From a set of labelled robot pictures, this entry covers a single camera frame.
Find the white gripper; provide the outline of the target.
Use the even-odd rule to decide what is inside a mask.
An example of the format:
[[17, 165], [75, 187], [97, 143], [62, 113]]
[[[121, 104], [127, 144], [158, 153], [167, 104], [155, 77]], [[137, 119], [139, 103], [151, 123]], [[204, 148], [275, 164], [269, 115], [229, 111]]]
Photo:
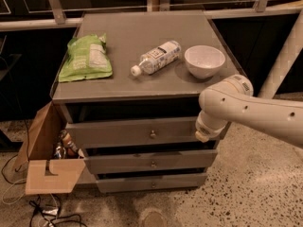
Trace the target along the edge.
[[226, 125], [227, 122], [225, 120], [215, 118], [204, 111], [200, 111], [195, 123], [195, 137], [203, 143], [208, 142], [209, 139], [218, 136]]

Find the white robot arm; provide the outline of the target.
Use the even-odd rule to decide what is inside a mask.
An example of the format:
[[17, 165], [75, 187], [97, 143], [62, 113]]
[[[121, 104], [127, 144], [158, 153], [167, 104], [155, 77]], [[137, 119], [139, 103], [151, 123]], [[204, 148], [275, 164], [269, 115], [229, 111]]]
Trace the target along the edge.
[[250, 80], [242, 75], [230, 76], [200, 93], [196, 138], [207, 142], [227, 123], [236, 122], [303, 148], [303, 103], [274, 98], [302, 48], [303, 14], [299, 14], [257, 97]]

